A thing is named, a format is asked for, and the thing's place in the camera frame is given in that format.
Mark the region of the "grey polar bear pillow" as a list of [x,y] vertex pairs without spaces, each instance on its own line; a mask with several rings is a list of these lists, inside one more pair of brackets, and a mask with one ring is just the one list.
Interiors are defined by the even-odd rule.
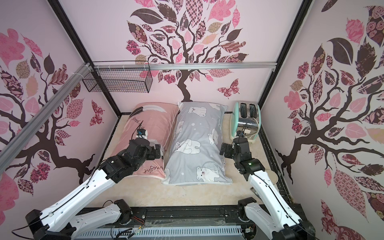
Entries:
[[231,185],[226,163],[220,155],[222,123],[227,106],[204,103],[179,103],[173,142],[162,184],[189,186]]

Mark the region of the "pink good night pillow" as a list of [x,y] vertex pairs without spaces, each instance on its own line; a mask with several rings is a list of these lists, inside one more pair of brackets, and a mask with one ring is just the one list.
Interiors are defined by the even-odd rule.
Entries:
[[171,135],[176,124],[179,107],[168,103],[141,103],[136,106],[124,124],[119,141],[117,142],[112,155],[126,149],[131,139],[136,138],[139,128],[145,129],[147,139],[152,146],[161,145],[161,158],[153,161],[145,161],[144,164],[133,173],[134,177],[155,178],[164,180],[165,153],[171,142]]

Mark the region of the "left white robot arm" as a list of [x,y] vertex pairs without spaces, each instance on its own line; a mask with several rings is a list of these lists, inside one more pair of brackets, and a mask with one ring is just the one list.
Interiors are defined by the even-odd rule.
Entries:
[[162,147],[144,138],[129,141],[129,146],[100,164],[93,175],[52,206],[26,215],[35,240],[73,240],[79,235],[113,223],[126,224],[132,210],[124,200],[81,215],[80,211],[107,189],[133,175],[144,162],[161,159]]

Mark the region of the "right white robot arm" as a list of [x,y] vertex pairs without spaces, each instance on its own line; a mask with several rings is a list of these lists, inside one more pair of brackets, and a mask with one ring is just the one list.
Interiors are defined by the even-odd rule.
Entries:
[[237,137],[232,144],[223,143],[220,155],[233,159],[239,173],[256,190],[267,211],[256,202],[241,205],[241,218],[256,224],[270,240],[315,240],[316,231],[309,221],[289,206],[272,184],[263,164],[252,157],[247,138]]

